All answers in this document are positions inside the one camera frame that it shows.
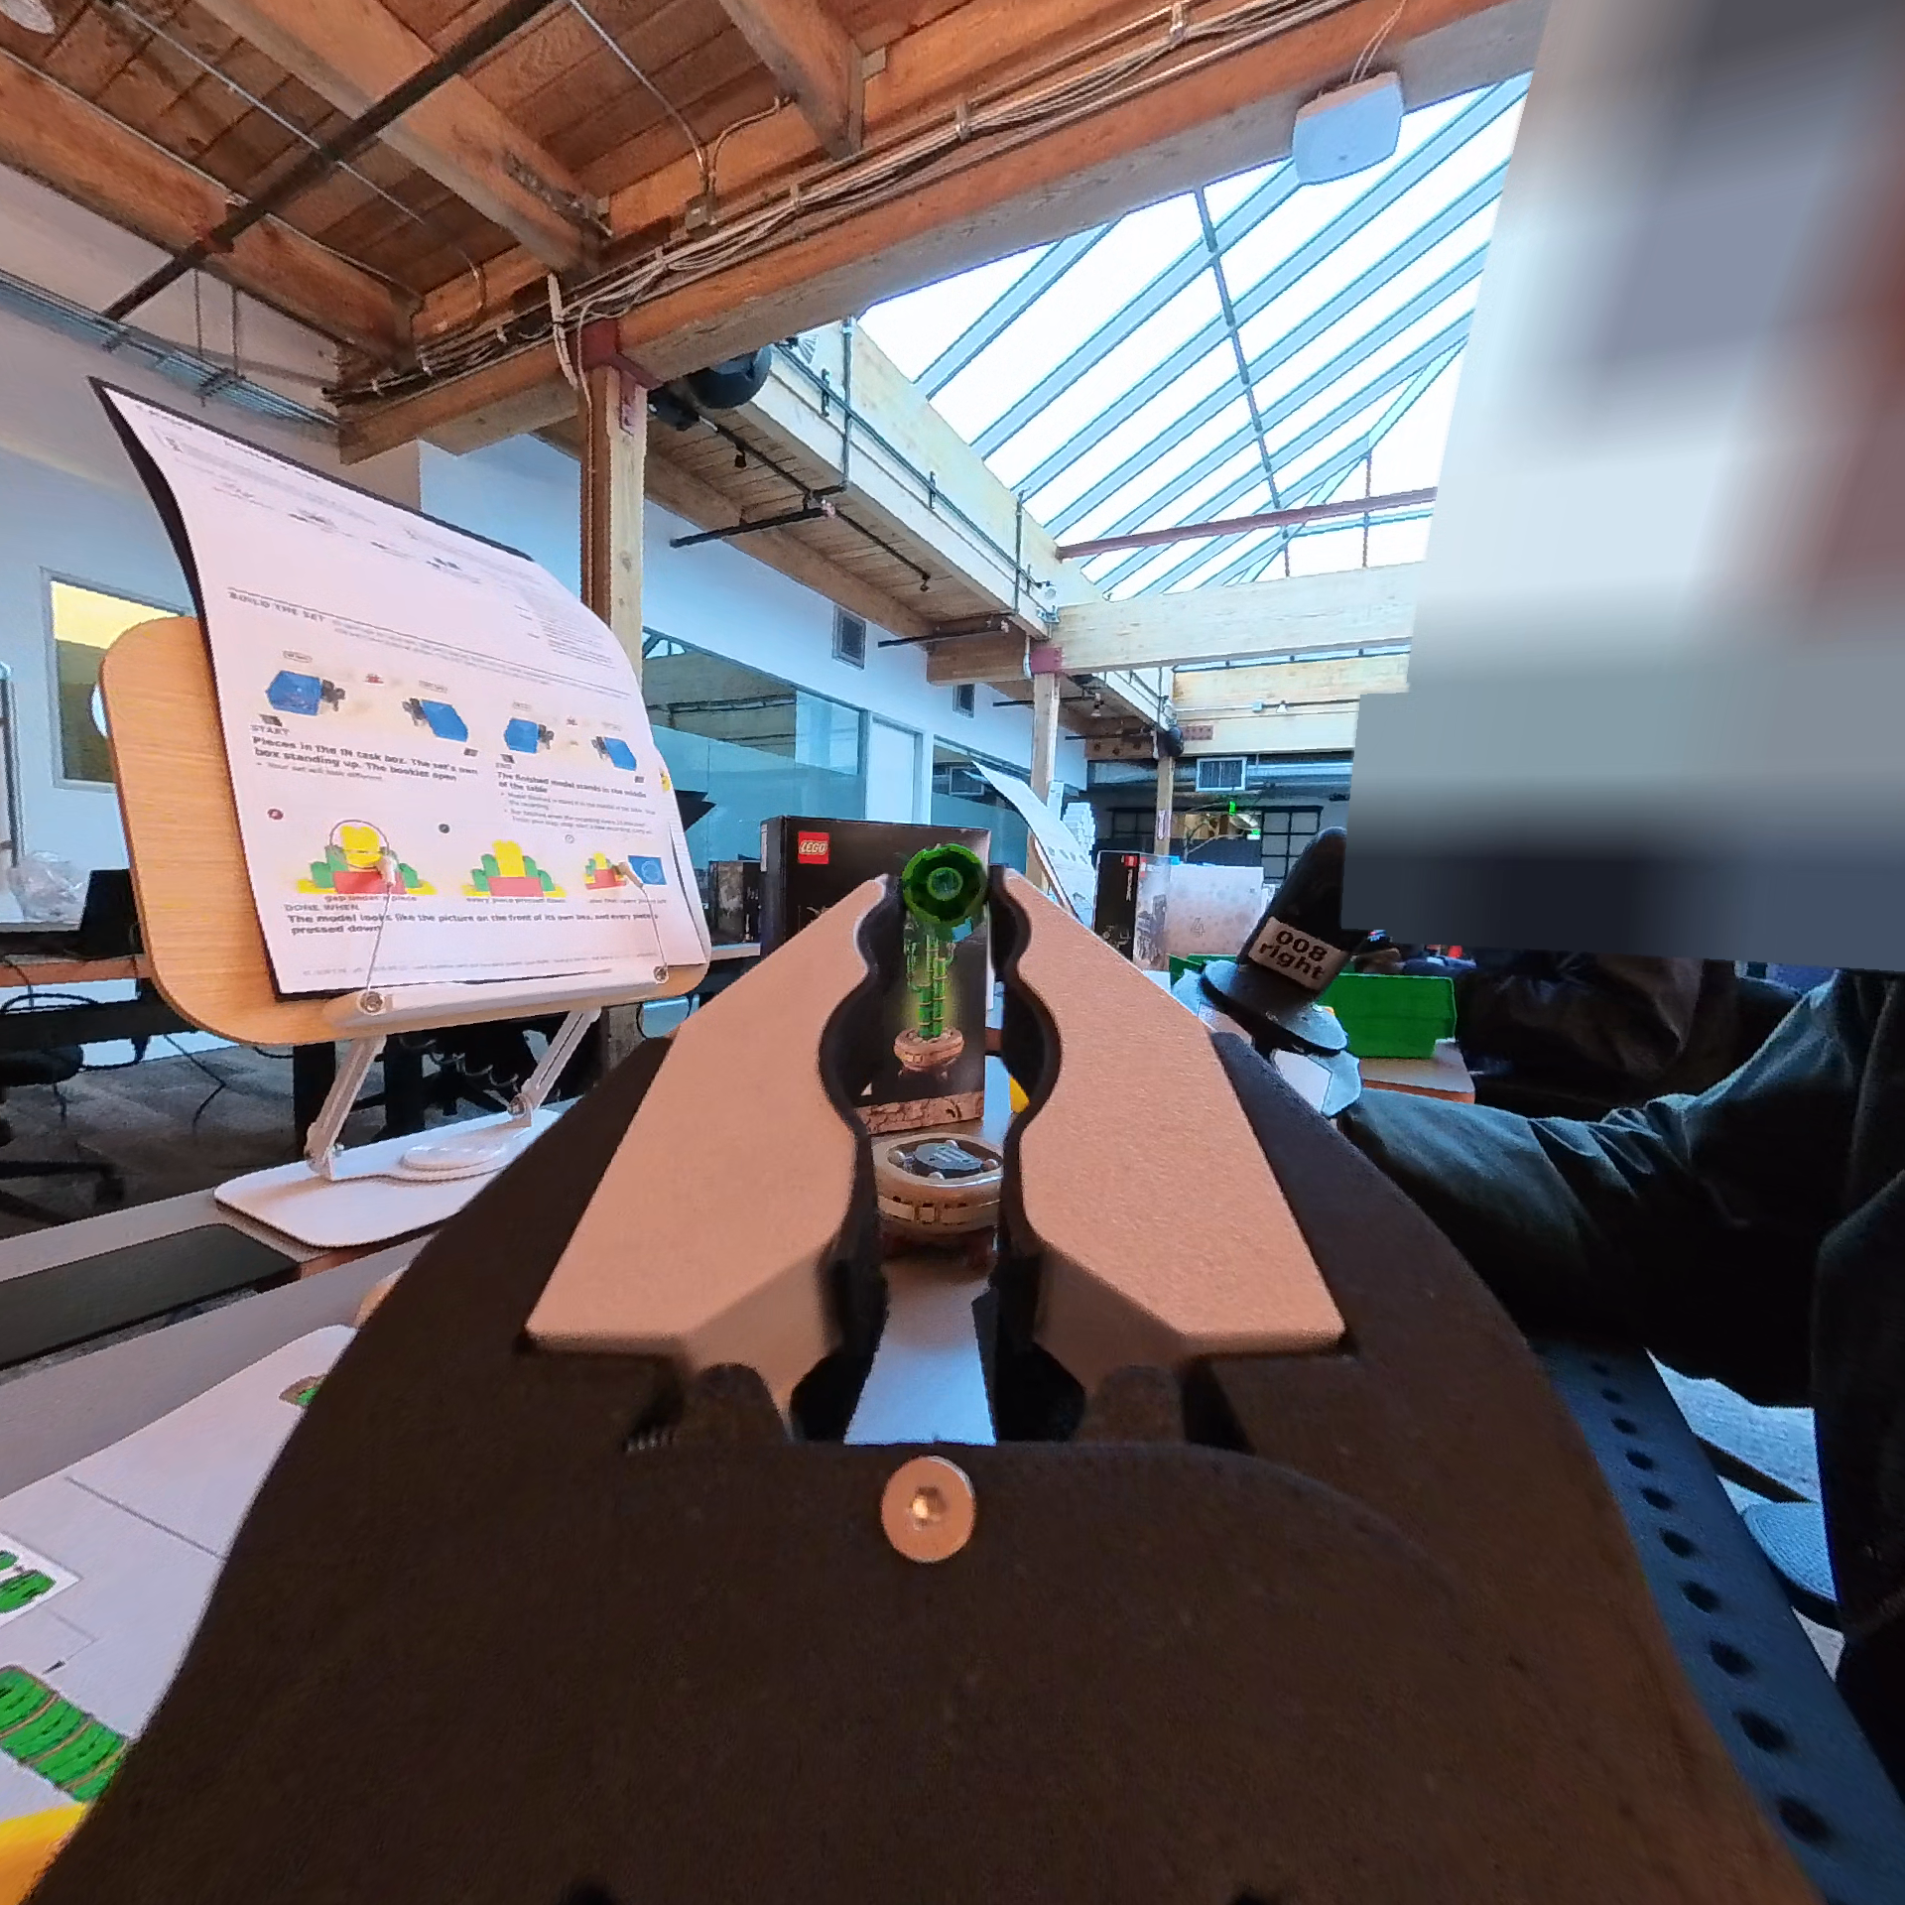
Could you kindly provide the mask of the black office chair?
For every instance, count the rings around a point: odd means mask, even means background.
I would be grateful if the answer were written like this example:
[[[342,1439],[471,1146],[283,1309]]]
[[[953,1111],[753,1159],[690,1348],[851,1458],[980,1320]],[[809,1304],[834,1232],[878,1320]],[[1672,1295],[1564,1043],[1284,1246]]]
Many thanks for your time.
[[[71,1086],[84,1067],[84,1048],[81,1043],[61,1043],[61,1031],[27,1031],[32,1017],[64,1017],[64,1008],[89,1008],[95,998],[81,996],[16,996],[7,998],[7,1043],[0,1043],[0,1096],[7,1091],[37,1091],[37,1086]],[[7,1159],[0,1181],[95,1181],[95,1205],[111,1205],[128,1197],[128,1181],[115,1165],[102,1159]]]

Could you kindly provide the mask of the black perforated panel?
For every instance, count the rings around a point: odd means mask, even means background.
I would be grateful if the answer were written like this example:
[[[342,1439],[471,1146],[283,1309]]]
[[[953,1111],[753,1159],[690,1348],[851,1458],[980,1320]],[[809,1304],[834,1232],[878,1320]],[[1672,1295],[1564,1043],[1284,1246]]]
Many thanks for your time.
[[[1754,1797],[1818,1899],[1863,1899],[1863,1846],[1844,1816],[1829,1729],[1814,1724],[1829,1684],[1654,1367],[1555,1338],[1536,1357],[1629,1523],[1679,1669]]]

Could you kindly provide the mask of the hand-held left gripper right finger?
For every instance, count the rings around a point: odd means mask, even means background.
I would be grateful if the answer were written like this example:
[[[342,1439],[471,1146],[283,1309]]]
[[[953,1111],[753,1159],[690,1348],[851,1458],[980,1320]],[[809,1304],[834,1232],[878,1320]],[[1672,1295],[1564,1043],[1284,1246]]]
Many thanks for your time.
[[[1345,1348],[1215,1035],[1009,867],[989,946],[1025,1091],[987,1304],[995,1436],[1067,1439],[1119,1373]]]

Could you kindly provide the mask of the open instruction booklet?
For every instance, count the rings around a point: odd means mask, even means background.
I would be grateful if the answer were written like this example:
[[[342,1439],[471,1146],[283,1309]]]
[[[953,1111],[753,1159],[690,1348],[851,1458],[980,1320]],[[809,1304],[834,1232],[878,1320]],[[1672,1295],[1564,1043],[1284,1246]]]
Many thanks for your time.
[[[265,1470],[351,1338],[351,1323],[312,1328],[0,1502],[7,1821],[108,1795],[182,1673]]]

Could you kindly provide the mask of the black toy set box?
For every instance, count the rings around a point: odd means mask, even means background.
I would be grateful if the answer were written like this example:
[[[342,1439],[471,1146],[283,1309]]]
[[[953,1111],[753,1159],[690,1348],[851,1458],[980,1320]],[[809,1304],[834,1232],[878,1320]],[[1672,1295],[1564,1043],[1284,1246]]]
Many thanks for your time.
[[[980,828],[823,821],[780,813],[763,828],[763,951],[823,920],[867,879],[900,879],[913,851],[961,840],[989,865]],[[860,1091],[867,1134],[928,1134],[987,1114],[989,1023],[989,910],[961,944],[913,920],[903,898],[878,932],[885,988],[867,1008],[873,1072]]]

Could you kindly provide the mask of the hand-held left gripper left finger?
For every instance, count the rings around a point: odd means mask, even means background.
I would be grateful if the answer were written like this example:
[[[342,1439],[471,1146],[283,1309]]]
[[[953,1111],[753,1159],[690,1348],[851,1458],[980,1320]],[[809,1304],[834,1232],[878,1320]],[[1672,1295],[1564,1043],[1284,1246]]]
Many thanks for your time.
[[[541,1348],[753,1367],[780,1407],[834,1348],[823,1277],[864,1126],[823,1035],[873,976],[860,939],[888,895],[860,886],[672,1035],[530,1311]]]

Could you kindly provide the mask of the white ceiling access point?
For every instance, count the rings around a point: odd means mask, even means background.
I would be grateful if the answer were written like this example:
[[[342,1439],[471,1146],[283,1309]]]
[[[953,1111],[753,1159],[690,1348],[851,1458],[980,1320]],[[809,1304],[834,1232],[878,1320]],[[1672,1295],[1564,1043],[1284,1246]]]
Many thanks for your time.
[[[1333,186],[1361,169],[1377,169],[1395,151],[1405,135],[1405,79],[1363,73],[1315,97],[1294,122],[1294,173],[1304,186]]]

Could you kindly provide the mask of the printed instruction sheet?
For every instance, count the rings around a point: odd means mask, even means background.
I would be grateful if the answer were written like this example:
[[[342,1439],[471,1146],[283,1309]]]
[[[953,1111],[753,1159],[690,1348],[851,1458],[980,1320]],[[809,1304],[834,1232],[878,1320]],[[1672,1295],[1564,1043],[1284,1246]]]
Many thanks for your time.
[[[624,648],[541,560],[95,388],[194,593],[283,996],[708,962]]]

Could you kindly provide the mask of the wooden document stand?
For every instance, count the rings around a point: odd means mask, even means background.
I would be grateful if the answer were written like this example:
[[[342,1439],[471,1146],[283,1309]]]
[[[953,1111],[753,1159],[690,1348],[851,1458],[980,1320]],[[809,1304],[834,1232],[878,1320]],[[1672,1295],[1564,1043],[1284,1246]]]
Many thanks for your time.
[[[690,996],[717,946],[690,962],[634,957],[601,976],[388,982],[357,977],[333,996],[276,988],[250,857],[233,808],[228,742],[217,717],[211,649],[194,621],[148,621],[102,660],[108,734],[115,763],[134,898],[159,996],[228,1043],[342,1043],[342,1061],[298,1165],[217,1184],[217,1203],[301,1247],[379,1247],[440,1225],[481,1181],[516,1165],[555,1111],[564,1056],[611,1004]],[[392,1035],[562,1008],[562,1031],[503,1114],[434,1138],[379,1138],[341,1152],[364,1067]]]

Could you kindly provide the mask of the grey desk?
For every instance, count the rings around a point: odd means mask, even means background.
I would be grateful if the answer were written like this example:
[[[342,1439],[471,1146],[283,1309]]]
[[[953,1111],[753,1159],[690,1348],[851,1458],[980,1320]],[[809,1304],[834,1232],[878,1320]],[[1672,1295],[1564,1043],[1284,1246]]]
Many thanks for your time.
[[[364,1323],[372,1401],[357,1401],[351,1419],[364,1429],[418,1429],[426,1419],[475,1429],[475,1407],[516,1393],[508,1373],[555,1258],[562,1246],[536,1232],[524,1203],[481,1197],[446,1246],[388,1246],[206,1320],[32,1373],[7,1385],[7,1492],[159,1424],[312,1328],[351,1323],[388,1269],[411,1269],[418,1293],[402,1277],[388,1295],[392,1320]]]

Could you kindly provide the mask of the person's black jacket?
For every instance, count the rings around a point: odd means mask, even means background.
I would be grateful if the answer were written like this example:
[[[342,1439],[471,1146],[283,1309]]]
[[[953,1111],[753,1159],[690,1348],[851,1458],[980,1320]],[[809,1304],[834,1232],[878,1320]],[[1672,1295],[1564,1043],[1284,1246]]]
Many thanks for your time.
[[[1905,1785],[1905,1181],[1814,1258],[1814,1451],[1844,1613],[1837,1688]]]

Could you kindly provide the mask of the green round brick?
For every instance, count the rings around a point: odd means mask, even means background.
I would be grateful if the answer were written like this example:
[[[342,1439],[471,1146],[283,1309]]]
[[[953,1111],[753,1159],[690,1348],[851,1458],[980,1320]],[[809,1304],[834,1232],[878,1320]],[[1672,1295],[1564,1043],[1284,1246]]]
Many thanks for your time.
[[[961,944],[989,906],[989,865],[961,840],[913,851],[900,898],[919,932]]]

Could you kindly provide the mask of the patterned cardboard box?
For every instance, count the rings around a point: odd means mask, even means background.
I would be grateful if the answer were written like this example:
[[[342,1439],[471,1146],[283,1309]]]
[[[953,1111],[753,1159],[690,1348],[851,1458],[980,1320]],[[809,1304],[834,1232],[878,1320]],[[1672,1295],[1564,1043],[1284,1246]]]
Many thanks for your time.
[[[1097,857],[1097,939],[1138,967],[1168,967],[1168,957],[1237,957],[1264,906],[1264,867],[1149,851]]]

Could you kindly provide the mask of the person's right forearm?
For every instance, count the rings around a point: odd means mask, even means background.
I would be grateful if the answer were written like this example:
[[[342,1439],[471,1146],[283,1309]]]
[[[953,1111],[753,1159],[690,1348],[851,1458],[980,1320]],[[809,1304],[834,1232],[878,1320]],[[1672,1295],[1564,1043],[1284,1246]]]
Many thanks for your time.
[[[1600,1120],[1363,1096],[1345,1138],[1523,1323],[1899,1436],[1905,982],[1837,976],[1702,1096]]]

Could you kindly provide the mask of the green storage bin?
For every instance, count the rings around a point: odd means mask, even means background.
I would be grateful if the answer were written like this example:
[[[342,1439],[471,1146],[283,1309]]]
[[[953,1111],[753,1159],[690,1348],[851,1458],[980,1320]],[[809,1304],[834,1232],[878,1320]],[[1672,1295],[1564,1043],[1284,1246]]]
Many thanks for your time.
[[[1454,1035],[1454,982],[1442,976],[1355,976],[1328,988],[1264,976],[1250,957],[1175,957],[1175,998],[1260,1053],[1434,1056]]]

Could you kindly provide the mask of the wooden support column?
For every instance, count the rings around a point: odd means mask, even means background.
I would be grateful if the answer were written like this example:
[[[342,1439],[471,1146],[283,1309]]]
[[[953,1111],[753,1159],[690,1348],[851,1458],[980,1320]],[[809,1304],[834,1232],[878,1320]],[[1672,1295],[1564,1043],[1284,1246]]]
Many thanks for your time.
[[[647,615],[647,388],[597,362],[581,378],[581,602],[638,670]]]

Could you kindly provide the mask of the brown brick pot model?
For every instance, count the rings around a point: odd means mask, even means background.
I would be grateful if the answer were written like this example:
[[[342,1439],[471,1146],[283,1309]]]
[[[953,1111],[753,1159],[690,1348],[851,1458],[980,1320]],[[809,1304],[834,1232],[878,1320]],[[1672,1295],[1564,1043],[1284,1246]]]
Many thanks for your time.
[[[1004,1152],[980,1134],[878,1134],[873,1197],[885,1258],[987,1277],[995,1265]]]

